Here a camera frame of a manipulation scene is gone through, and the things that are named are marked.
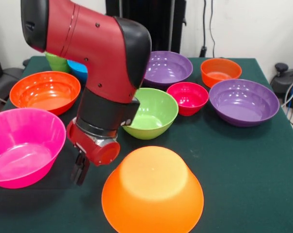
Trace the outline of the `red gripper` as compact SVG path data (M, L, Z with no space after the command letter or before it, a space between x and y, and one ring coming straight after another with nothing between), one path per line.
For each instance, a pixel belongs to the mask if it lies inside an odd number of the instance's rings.
M83 132L76 123L76 117L67 125L67 137L81 150L71 172L71 180L81 186L85 180L90 162L96 166L108 165L120 152L120 144L115 138L99 138Z

